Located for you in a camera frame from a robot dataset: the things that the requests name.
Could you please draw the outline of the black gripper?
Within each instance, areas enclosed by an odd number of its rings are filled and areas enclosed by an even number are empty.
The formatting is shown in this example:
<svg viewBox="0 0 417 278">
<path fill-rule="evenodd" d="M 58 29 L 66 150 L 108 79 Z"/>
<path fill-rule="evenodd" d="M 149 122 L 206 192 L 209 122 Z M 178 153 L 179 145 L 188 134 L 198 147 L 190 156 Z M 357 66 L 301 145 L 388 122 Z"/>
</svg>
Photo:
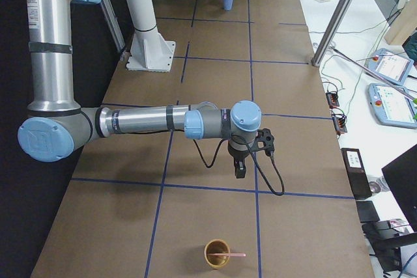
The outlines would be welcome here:
<svg viewBox="0 0 417 278">
<path fill-rule="evenodd" d="M 233 165 L 235 168 L 235 178 L 243 179 L 246 176 L 245 159 L 249 156 L 249 150 L 245 144 L 238 143 L 233 139 L 228 140 L 227 150 L 233 157 Z"/>
</svg>

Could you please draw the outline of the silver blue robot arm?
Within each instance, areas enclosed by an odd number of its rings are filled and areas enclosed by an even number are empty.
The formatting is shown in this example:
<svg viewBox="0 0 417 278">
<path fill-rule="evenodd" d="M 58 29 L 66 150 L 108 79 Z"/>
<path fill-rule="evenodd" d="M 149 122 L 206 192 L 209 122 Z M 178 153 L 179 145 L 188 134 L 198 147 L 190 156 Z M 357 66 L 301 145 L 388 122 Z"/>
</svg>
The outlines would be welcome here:
<svg viewBox="0 0 417 278">
<path fill-rule="evenodd" d="M 71 3 L 101 0 L 27 0 L 34 99 L 18 142 L 33 159 L 55 162 L 83 145 L 115 134 L 183 132 L 194 141 L 227 142 L 235 176 L 246 174 L 245 159 L 264 149 L 261 110 L 251 101 L 219 109 L 210 102 L 109 109 L 83 108 L 74 99 Z"/>
</svg>

